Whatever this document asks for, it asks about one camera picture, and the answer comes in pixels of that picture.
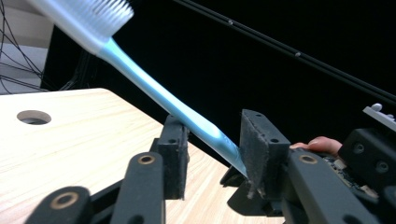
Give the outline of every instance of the metal bolt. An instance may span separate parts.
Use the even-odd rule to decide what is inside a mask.
[[[382,105],[381,104],[374,104],[374,105],[371,106],[371,108],[374,111],[378,112],[378,111],[380,111],[382,109]]]
[[[364,151],[364,145],[361,143],[356,143],[353,145],[353,152],[355,154],[361,154]]]
[[[64,209],[78,200],[78,194],[75,192],[66,192],[58,195],[56,198],[52,200],[50,203],[50,207],[52,209]]]
[[[377,172],[379,172],[380,174],[384,174],[389,170],[389,166],[386,162],[384,161],[378,161],[376,163],[375,169]]]
[[[318,162],[317,159],[315,159],[311,156],[308,156],[308,155],[301,155],[299,160],[304,163],[309,163],[309,164],[315,164]]]

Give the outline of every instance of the table surface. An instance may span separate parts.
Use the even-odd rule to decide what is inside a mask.
[[[0,223],[23,223],[56,189],[94,194],[123,179],[163,127],[105,89],[3,95],[0,108]],[[228,168],[190,143],[189,154],[185,200],[166,201],[166,223],[284,222],[235,213],[227,200],[236,188],[219,183]]]

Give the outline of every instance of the toothbrush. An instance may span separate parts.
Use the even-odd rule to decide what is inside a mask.
[[[125,0],[28,0],[89,53],[112,64],[169,114],[247,176],[238,146],[140,68],[112,36],[134,15]]]

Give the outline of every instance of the cable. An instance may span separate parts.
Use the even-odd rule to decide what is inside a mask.
[[[14,36],[14,34],[13,34],[13,32],[12,32],[10,26],[9,26],[9,23],[8,23],[8,21],[7,21],[7,18],[6,18],[6,10],[5,10],[5,6],[4,6],[3,0],[0,0],[0,13],[1,13],[1,15],[3,16],[3,24],[2,24],[2,28],[0,29],[0,32],[1,32],[0,60],[1,60],[1,58],[2,58],[2,55],[4,55],[4,56],[6,56],[7,58],[9,58],[12,62],[14,62],[16,65],[18,65],[19,67],[18,67],[18,66],[11,65],[11,64],[6,64],[6,63],[0,63],[0,65],[2,64],[2,65],[5,65],[5,66],[11,67],[11,68],[15,68],[15,69],[19,69],[19,70],[22,70],[22,71],[25,71],[25,72],[31,72],[31,73],[35,74],[38,78],[40,78],[40,80],[41,80],[43,83],[45,83],[45,84],[47,84],[49,87],[53,88],[54,85],[51,83],[51,81],[50,81],[50,80],[44,80],[44,79],[43,79],[43,77],[44,77],[44,76],[43,76],[43,72],[42,72],[42,71],[32,62],[32,60],[22,51],[20,45],[18,44],[18,42],[17,42],[17,40],[16,40],[16,38],[15,38],[15,36]],[[6,29],[9,30],[10,37],[6,35]],[[15,60],[11,59],[11,58],[4,52],[4,43],[5,43],[5,40],[7,40],[7,42],[9,42],[13,47],[15,47],[15,48],[19,51],[19,53],[21,54],[21,56],[23,57],[23,59],[26,61],[26,64],[27,64],[27,65],[23,65],[22,63],[16,62]],[[29,84],[29,83],[23,83],[23,82],[18,81],[18,80],[14,79],[14,78],[5,77],[5,76],[1,76],[1,75],[0,75],[0,84],[3,86],[3,88],[6,90],[6,92],[7,92],[8,94],[12,94],[12,92],[10,92],[10,91],[7,89],[7,87],[6,87],[5,83],[3,82],[3,80],[11,81],[11,82],[14,82],[14,83],[16,83],[16,84],[19,84],[19,85],[22,85],[22,86],[25,86],[25,87],[29,87],[29,88],[33,88],[33,89],[42,91],[42,89],[40,89],[39,87],[33,87],[33,86],[32,86],[31,84]]]
[[[353,77],[352,75],[350,75],[346,72],[343,72],[339,69],[336,69],[324,62],[321,62],[307,54],[300,52],[297,49],[289,47],[286,44],[283,44],[283,43],[281,43],[267,35],[264,35],[254,29],[251,29],[242,23],[234,21],[228,17],[225,17],[225,16],[219,14],[218,12],[215,12],[207,7],[198,5],[190,0],[174,0],[174,1],[181,4],[182,6],[188,7],[198,13],[201,13],[201,14],[207,16],[208,18],[210,18],[214,21],[218,21],[222,24],[230,26],[231,28],[235,29],[236,31],[238,31],[244,35],[247,35],[251,38],[254,38],[273,49],[276,49],[282,53],[285,53],[286,55],[294,57],[295,59],[299,60],[300,62],[308,64],[327,75],[335,77],[338,80],[341,80],[341,81],[345,82],[346,84],[348,84],[360,91],[364,91],[368,94],[371,94],[372,96],[375,96],[378,99],[381,99],[391,105],[396,105],[396,96],[395,95],[393,95],[387,91],[381,90],[380,88],[378,88],[370,83],[367,83],[359,78]]]

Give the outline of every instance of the black backdrop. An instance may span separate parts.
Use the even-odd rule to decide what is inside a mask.
[[[195,0],[333,67],[394,93],[393,9],[373,1]],[[293,143],[326,135],[342,141],[373,125],[361,111],[394,104],[357,90],[173,1],[142,1],[114,38],[159,83],[238,144],[243,108],[263,113]],[[45,78],[59,87],[76,71],[81,49],[55,29]],[[159,122],[167,114],[110,65],[87,62],[91,80]],[[211,149],[191,137],[208,154]]]

